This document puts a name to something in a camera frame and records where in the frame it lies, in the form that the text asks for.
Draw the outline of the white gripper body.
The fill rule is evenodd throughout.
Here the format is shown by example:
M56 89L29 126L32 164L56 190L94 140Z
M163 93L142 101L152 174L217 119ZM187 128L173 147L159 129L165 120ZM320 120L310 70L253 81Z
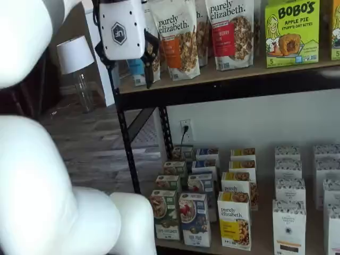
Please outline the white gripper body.
M109 60L142 57L146 21L141 1L100 1L99 23L104 52Z

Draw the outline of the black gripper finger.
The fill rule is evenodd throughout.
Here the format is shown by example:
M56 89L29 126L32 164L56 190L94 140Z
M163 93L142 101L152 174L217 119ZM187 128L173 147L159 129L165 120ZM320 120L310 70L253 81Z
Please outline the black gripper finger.
M144 29L144 38L145 48L141 60L144 63L144 77L147 89L149 89L154 82L153 62L158 56L160 40L146 29Z
M109 60L104 51L104 45L102 40L95 47L95 52L99 56L100 61L106 66L108 70L112 70L115 66L115 61Z

